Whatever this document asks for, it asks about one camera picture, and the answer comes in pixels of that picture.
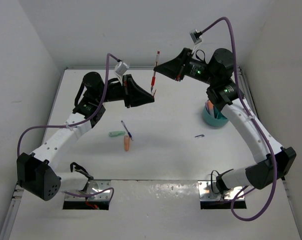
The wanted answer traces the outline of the grey orange highlighter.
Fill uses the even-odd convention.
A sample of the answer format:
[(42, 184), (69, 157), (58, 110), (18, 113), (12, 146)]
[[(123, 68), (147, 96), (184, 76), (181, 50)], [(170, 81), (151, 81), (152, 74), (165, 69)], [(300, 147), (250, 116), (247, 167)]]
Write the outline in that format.
[(206, 102), (206, 105), (207, 105), (208, 109), (214, 109), (214, 105), (212, 104), (212, 102), (210, 100), (208, 100)]

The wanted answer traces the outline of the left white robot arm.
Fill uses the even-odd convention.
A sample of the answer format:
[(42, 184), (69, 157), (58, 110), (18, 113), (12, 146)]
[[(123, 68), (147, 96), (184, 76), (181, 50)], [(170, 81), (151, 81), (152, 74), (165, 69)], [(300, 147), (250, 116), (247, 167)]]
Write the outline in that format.
[(97, 72), (84, 75), (75, 98), (74, 109), (65, 122), (46, 142), (30, 154), (17, 158), (17, 183), (44, 201), (51, 200), (58, 192), (73, 195), (83, 192), (89, 198), (87, 188), (93, 177), (77, 163), (70, 164), (70, 172), (57, 172), (57, 166), (74, 144), (102, 118), (105, 102), (120, 101), (125, 107), (139, 107), (155, 101), (152, 94), (136, 84), (130, 74), (121, 80), (112, 78), (104, 82)]

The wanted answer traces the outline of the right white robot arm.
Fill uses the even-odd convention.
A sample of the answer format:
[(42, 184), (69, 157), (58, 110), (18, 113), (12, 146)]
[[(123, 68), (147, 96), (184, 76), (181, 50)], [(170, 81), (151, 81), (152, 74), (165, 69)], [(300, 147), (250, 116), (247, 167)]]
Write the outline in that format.
[(156, 72), (176, 81), (188, 76), (208, 84), (208, 99), (233, 124), (249, 147), (256, 163), (218, 175), (215, 189), (222, 194), (237, 186), (263, 189), (273, 179), (283, 178), (296, 158), (292, 147), (284, 148), (269, 134), (250, 108), (243, 107), (246, 99), (238, 96), (241, 91), (231, 79), (233, 63), (232, 52), (225, 48), (217, 49), (209, 63), (194, 59), (192, 50), (184, 48), (176, 58), (154, 68)]

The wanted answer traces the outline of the purple highlighter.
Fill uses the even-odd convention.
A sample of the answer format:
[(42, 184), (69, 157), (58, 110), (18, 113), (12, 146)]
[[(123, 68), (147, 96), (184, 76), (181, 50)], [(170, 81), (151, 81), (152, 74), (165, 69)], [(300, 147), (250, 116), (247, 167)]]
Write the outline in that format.
[(208, 109), (206, 103), (205, 103), (205, 107), (206, 107), (206, 110), (210, 114), (211, 117), (213, 117), (215, 119), (218, 118), (218, 113), (215, 112), (215, 107), (214, 107), (214, 109)]

